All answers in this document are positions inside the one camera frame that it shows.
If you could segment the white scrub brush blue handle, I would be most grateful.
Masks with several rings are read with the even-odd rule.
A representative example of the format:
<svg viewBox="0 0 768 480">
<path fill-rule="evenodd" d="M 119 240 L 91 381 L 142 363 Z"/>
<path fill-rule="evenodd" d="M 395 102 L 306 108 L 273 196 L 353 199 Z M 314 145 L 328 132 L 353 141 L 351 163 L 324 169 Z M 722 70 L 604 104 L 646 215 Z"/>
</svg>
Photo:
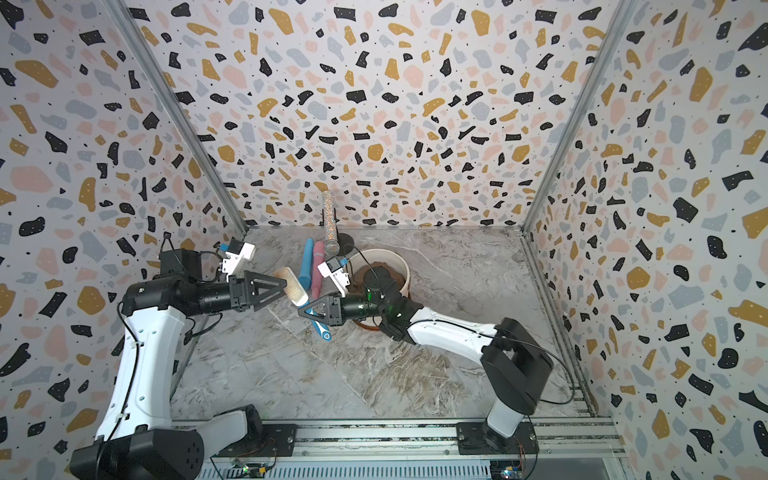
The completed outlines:
<svg viewBox="0 0 768 480">
<path fill-rule="evenodd" d="M 309 303 L 309 294 L 289 267 L 276 270 L 273 276 L 286 282 L 284 293 L 296 307 L 303 307 Z M 332 340 L 331 332 L 326 325 L 315 320 L 312 320 L 312 325 L 323 340 L 328 342 Z"/>
</svg>

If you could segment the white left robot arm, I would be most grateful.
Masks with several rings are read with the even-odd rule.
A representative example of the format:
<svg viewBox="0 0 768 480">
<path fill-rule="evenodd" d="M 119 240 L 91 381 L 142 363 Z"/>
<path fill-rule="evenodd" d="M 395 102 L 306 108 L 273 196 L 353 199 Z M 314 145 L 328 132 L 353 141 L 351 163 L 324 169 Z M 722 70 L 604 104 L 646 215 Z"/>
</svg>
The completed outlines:
<svg viewBox="0 0 768 480">
<path fill-rule="evenodd" d="M 175 351 L 187 321 L 227 311 L 258 311 L 285 295 L 283 278 L 231 269 L 206 280 L 202 255 L 165 250 L 161 271 L 131 285 L 117 313 L 125 335 L 116 383 L 92 445 L 72 454 L 78 479 L 194 479 L 220 452 L 260 451 L 267 435 L 252 405 L 219 414 L 194 427 L 171 415 Z"/>
</svg>

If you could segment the cream ribbed ceramic pot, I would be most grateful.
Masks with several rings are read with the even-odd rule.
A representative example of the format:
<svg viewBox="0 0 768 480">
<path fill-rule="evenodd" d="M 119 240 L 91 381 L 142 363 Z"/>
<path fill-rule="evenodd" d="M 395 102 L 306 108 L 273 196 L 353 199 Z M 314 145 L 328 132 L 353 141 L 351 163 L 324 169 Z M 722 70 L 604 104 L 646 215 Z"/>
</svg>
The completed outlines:
<svg viewBox="0 0 768 480">
<path fill-rule="evenodd" d="M 405 259 L 387 249 L 367 249 L 349 258 L 346 267 L 350 293 L 362 293 L 366 289 L 379 289 L 390 283 L 406 297 L 410 296 L 411 270 Z"/>
</svg>

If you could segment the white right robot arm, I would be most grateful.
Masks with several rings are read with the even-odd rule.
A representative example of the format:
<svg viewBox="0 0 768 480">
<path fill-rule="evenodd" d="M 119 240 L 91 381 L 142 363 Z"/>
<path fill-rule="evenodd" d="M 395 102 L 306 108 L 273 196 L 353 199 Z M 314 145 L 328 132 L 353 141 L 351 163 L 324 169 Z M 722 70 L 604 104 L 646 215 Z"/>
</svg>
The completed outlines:
<svg viewBox="0 0 768 480">
<path fill-rule="evenodd" d="M 439 348 L 480 365 L 495 400 L 479 432 L 466 433 L 459 441 L 469 454 L 501 453 L 515 446 L 514 434 L 535 412 L 554 368 L 553 355 L 518 321 L 461 320 L 413 301 L 396 288 L 327 294 L 300 306 L 298 314 L 328 327 L 378 317 L 380 332 L 393 341 Z"/>
</svg>

